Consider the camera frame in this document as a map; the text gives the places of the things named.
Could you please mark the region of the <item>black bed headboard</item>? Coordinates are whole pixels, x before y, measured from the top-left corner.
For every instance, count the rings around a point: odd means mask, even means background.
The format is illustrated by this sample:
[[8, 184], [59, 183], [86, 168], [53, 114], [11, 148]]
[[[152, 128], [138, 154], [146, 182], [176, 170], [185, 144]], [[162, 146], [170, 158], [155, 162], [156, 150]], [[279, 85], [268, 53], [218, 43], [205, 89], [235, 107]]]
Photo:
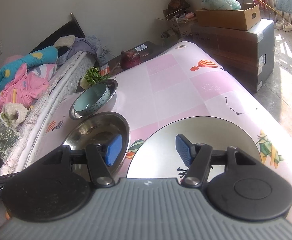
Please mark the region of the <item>black bed headboard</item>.
[[70, 18], [71, 20], [68, 21], [66, 24], [64, 24], [62, 27], [60, 27], [58, 30], [56, 30], [53, 34], [51, 34], [49, 37], [47, 37], [45, 40], [43, 40], [39, 45], [34, 48], [31, 53], [42, 50], [46, 47], [53, 46], [53, 44], [63, 36], [68, 35], [74, 35], [78, 38], [84, 38], [85, 34], [79, 25], [77, 19], [75, 18], [75, 15], [70, 12]]

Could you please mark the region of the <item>steel plate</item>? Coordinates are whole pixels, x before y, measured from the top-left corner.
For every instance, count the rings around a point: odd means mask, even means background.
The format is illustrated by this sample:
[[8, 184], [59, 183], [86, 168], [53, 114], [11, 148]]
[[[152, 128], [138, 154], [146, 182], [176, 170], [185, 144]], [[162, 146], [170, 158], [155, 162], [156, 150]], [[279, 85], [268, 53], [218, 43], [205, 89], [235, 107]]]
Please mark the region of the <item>steel plate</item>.
[[193, 144], [202, 142], [215, 150], [237, 146], [261, 161], [256, 143], [239, 126], [221, 118], [196, 116], [172, 122], [147, 138], [133, 157], [127, 177], [180, 180], [187, 167], [175, 148], [178, 134], [184, 135]]

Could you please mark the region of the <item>white fleece blanket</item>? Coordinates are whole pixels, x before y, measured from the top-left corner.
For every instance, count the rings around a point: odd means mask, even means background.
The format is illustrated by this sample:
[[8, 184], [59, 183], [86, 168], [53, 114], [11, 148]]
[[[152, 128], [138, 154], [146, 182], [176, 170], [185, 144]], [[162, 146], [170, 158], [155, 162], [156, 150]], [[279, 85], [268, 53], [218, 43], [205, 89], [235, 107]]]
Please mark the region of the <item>white fleece blanket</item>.
[[2, 108], [1, 117], [7, 126], [17, 129], [25, 121], [28, 111], [21, 103], [8, 102]]

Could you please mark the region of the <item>large brown carton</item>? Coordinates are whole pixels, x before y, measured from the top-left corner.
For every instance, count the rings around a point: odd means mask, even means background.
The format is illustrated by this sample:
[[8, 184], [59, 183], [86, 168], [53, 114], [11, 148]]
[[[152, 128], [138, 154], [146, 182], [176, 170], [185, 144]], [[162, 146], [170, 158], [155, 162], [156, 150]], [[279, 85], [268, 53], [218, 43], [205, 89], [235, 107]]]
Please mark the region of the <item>large brown carton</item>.
[[248, 91], [256, 93], [274, 69], [275, 28], [261, 19], [247, 31], [192, 25], [193, 41]]

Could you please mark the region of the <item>pale green plastic bag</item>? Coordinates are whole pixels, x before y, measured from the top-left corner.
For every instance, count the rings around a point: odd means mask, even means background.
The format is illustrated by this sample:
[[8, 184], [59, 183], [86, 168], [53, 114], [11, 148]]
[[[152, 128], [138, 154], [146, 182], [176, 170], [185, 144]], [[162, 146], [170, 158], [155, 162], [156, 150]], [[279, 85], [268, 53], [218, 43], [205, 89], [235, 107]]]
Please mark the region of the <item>pale green plastic bag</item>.
[[240, 10], [237, 0], [202, 0], [202, 8], [206, 10]]

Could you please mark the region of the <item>purple red cabbage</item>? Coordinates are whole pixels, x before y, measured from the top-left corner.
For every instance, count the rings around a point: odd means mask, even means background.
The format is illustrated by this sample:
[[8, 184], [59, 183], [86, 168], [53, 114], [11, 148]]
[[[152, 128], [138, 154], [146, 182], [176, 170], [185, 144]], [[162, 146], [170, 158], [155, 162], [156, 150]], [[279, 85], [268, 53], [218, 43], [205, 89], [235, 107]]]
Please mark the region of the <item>purple red cabbage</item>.
[[135, 50], [122, 51], [120, 65], [123, 70], [128, 70], [132, 67], [141, 64], [141, 56]]

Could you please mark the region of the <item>white shoes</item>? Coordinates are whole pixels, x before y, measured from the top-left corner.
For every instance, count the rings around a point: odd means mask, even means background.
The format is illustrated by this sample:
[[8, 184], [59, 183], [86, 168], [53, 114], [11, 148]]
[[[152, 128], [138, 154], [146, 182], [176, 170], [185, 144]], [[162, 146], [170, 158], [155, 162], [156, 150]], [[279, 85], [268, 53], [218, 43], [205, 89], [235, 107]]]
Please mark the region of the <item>white shoes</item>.
[[292, 24], [286, 22], [286, 21], [276, 21], [275, 23], [275, 28], [277, 30], [282, 30], [285, 32], [290, 32], [292, 31]]

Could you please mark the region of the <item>white quilted mattress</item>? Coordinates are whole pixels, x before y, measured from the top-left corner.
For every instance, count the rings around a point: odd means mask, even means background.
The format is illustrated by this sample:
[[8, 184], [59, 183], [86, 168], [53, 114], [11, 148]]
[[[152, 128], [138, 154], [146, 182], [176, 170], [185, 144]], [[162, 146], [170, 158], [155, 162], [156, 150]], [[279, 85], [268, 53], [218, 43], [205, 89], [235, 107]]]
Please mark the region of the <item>white quilted mattress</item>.
[[92, 55], [80, 51], [59, 67], [46, 92], [27, 115], [19, 130], [19, 139], [6, 150], [0, 176], [22, 171], [35, 162], [55, 109], [64, 96], [75, 93], [79, 80], [95, 63]]

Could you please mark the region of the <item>teal blue blanket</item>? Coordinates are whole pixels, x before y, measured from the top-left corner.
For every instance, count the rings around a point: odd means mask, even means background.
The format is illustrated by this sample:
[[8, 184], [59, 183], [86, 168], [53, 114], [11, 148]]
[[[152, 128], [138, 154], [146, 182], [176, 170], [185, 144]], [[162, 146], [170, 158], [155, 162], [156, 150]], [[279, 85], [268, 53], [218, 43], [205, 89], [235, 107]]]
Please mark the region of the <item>teal blue blanket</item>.
[[26, 56], [5, 64], [0, 68], [0, 92], [7, 83], [15, 78], [15, 74], [22, 64], [26, 64], [26, 69], [40, 66], [42, 64], [56, 63], [58, 51], [54, 46], [48, 46], [42, 50], [38, 50], [27, 54]]

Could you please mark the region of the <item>long open cardboard box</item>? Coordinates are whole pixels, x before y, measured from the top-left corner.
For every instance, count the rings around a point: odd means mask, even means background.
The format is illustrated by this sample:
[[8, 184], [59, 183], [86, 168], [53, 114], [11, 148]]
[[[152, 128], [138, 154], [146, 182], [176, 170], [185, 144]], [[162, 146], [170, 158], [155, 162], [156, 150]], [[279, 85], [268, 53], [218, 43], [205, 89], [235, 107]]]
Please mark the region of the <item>long open cardboard box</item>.
[[241, 3], [240, 10], [196, 11], [199, 26], [247, 31], [261, 20], [258, 4]]

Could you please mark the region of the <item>large steel bowl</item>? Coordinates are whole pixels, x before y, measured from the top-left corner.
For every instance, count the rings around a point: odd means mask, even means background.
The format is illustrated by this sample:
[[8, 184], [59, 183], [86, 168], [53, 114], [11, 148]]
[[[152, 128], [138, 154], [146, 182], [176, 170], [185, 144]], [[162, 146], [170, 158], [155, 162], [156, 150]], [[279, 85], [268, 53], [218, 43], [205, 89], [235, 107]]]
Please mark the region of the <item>large steel bowl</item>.
[[92, 143], [104, 144], [114, 135], [122, 136], [122, 149], [116, 162], [109, 167], [114, 176], [122, 167], [130, 143], [130, 127], [126, 119], [115, 112], [103, 112], [93, 115], [75, 127], [62, 142], [71, 150], [83, 150]]

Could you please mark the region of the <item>small steel bowl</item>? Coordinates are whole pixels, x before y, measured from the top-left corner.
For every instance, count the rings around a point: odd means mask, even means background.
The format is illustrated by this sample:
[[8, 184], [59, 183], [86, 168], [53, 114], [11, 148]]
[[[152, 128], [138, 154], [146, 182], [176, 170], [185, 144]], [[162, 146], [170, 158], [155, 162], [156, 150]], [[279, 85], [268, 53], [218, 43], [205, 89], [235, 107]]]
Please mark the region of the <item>small steel bowl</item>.
[[70, 118], [82, 119], [97, 113], [112, 100], [117, 88], [116, 80], [107, 79], [81, 92], [70, 107]]

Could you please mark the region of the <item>teal ceramic bowl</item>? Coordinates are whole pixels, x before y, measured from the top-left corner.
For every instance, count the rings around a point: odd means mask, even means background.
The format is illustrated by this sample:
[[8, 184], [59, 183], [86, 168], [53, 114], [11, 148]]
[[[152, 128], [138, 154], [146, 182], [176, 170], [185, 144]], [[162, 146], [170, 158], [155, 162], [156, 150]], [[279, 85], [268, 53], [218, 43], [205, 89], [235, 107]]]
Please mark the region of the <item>teal ceramic bowl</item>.
[[110, 89], [106, 83], [95, 84], [78, 96], [73, 109], [81, 116], [93, 114], [106, 104], [110, 95]]

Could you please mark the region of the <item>pink blanket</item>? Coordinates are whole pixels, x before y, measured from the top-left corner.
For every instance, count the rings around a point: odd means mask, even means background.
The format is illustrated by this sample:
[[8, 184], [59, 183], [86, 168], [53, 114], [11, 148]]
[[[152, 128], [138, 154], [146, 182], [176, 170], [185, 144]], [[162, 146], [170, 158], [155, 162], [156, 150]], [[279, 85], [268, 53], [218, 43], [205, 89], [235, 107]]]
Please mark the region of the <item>pink blanket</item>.
[[28, 71], [23, 63], [10, 81], [0, 92], [0, 112], [7, 103], [21, 103], [29, 108], [49, 87], [49, 81], [57, 70], [56, 64], [42, 64]]

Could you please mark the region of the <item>pink patterned tablecloth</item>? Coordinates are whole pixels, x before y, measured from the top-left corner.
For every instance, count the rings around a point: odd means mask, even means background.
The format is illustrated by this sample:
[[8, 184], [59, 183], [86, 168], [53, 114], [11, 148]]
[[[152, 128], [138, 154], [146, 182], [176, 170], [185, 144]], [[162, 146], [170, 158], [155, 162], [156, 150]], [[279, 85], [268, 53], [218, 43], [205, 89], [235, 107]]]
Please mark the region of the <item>pink patterned tablecloth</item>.
[[[126, 119], [131, 142], [145, 141], [181, 119], [221, 118], [243, 129], [256, 143], [261, 162], [292, 185], [291, 137], [246, 89], [195, 44], [181, 42], [163, 55], [116, 75], [115, 80], [117, 92], [104, 111], [119, 113]], [[128, 151], [120, 177], [127, 177], [137, 151]]]

